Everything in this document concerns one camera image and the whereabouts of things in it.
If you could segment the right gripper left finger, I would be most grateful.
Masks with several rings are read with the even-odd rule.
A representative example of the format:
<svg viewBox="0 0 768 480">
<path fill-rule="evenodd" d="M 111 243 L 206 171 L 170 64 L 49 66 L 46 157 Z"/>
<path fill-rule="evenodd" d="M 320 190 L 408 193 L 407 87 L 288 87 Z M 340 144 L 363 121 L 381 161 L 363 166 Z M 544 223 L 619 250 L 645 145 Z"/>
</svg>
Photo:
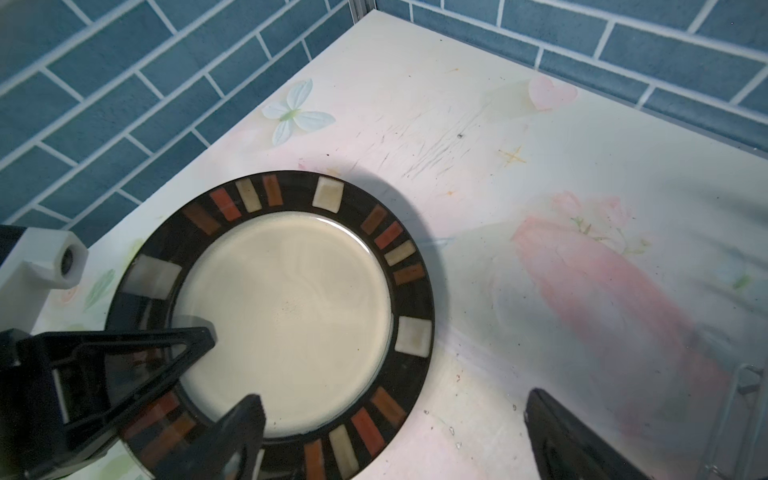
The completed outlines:
<svg viewBox="0 0 768 480">
<path fill-rule="evenodd" d="M 195 443 L 155 469 L 156 479 L 256 479 L 266 415 L 259 395 L 240 400 Z"/>
</svg>

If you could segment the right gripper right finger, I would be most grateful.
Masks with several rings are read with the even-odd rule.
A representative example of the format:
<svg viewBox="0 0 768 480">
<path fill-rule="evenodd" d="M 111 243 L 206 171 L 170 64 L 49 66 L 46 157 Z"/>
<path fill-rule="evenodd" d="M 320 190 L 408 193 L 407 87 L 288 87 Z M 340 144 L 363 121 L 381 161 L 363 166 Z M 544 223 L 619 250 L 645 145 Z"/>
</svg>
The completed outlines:
<svg viewBox="0 0 768 480">
<path fill-rule="evenodd" d="M 648 479 L 543 389 L 529 392 L 525 424 L 542 479 Z"/>
</svg>

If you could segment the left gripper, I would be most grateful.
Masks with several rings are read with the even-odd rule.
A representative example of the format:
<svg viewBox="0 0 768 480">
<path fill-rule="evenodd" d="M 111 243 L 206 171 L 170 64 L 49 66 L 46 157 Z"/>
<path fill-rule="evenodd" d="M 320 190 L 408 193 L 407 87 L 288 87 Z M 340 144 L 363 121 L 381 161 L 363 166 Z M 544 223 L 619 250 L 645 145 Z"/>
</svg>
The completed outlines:
<svg viewBox="0 0 768 480">
<path fill-rule="evenodd" d="M 213 349 L 206 327 L 1 333 L 1 477 L 60 479 Z"/>
</svg>

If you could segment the black rimmed mosaic plate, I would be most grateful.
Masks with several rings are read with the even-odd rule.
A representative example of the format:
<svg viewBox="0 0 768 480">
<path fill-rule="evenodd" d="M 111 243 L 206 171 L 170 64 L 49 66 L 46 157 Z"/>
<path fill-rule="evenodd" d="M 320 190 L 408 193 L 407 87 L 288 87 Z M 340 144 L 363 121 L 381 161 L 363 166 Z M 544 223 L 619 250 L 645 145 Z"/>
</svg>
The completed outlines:
<svg viewBox="0 0 768 480">
<path fill-rule="evenodd" d="M 413 410 L 435 333 L 423 258 L 365 190 L 307 171 L 200 194 L 140 247 L 111 331 L 208 329 L 214 347 L 121 434 L 165 479 L 249 394 L 266 420 L 258 479 L 352 479 Z"/>
</svg>

